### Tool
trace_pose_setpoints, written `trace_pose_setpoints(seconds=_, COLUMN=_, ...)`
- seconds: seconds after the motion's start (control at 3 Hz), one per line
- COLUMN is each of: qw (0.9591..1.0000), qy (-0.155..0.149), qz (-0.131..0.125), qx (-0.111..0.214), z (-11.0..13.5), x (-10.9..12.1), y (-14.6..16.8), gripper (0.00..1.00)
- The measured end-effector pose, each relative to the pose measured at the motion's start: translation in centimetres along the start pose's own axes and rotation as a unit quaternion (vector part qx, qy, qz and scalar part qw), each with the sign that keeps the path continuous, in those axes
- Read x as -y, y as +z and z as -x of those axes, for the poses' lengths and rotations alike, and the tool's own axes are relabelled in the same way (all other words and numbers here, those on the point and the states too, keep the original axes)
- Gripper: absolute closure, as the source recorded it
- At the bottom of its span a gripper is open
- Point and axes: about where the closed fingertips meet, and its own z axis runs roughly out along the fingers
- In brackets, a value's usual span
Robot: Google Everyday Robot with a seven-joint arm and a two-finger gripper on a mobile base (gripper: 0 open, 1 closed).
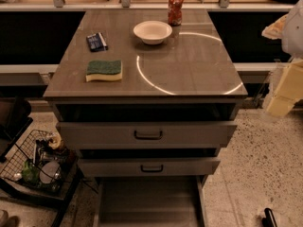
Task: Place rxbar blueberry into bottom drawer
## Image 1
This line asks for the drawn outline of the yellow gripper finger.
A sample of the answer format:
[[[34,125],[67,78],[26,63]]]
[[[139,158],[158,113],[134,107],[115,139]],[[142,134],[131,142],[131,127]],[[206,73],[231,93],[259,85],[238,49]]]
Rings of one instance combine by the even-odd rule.
[[[303,61],[287,65],[266,107],[266,113],[273,117],[285,116],[296,102],[303,98]]]
[[[287,14],[278,18],[275,22],[264,28],[261,35],[271,40],[281,39],[286,18]]]

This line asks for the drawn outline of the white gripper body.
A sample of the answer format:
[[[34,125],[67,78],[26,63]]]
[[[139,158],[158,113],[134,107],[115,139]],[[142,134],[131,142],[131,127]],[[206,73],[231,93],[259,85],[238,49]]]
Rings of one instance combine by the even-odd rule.
[[[303,0],[287,14],[282,31],[282,50],[295,58],[303,57]]]

